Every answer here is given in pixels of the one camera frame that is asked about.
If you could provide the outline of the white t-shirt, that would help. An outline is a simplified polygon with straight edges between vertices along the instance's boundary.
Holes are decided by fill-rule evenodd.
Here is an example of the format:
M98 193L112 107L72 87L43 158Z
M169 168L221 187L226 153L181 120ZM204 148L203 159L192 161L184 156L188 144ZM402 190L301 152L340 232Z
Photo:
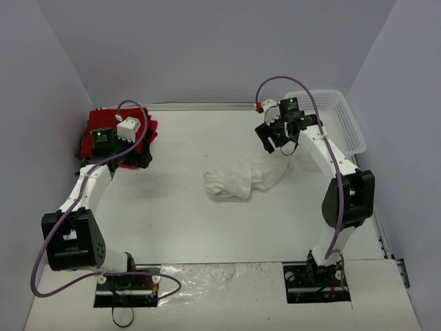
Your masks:
M266 192L286 177L294 162L290 158L258 157L227 161L204 173L208 195L219 201L247 201L252 192Z

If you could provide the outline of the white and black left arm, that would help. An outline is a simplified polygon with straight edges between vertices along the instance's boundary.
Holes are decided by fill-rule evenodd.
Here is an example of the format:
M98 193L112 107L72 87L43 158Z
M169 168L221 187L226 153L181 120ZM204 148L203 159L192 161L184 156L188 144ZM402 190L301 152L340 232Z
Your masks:
M81 141L83 153L78 180L65 203L43 215L41 227L48 263L54 271L93 270L114 272L122 288L131 288L139 279L132 255L106 246L95 213L104 190L120 165L147 168L152 160L150 142L154 131L148 129L139 147L121 155L134 143L124 141L111 128L90 131Z

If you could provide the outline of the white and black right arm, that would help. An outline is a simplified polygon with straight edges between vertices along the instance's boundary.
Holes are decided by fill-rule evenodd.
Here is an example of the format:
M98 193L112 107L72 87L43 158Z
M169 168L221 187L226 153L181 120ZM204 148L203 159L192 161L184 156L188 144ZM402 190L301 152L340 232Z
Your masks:
M255 129L264 149L273 153L292 142L309 154L329 181L321 205L325 226L305 268L307 280L320 285L330 277L329 267L341 262L349 237L373 214L375 177L350 161L327 134L319 114L305 114L297 99L268 99L255 107L263 115L278 113Z

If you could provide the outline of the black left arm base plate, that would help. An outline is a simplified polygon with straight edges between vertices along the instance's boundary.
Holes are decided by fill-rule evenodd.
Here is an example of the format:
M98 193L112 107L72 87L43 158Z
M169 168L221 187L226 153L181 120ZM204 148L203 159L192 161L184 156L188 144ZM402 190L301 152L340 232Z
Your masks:
M155 308L159 276L99 276L94 308Z

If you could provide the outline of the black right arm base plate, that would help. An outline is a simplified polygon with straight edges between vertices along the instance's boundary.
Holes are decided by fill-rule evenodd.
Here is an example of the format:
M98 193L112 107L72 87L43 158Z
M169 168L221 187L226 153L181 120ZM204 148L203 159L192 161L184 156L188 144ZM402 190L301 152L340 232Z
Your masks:
M306 262L284 263L285 294L288 304L350 302L346 280L342 280L341 265L326 267L318 278L308 274Z

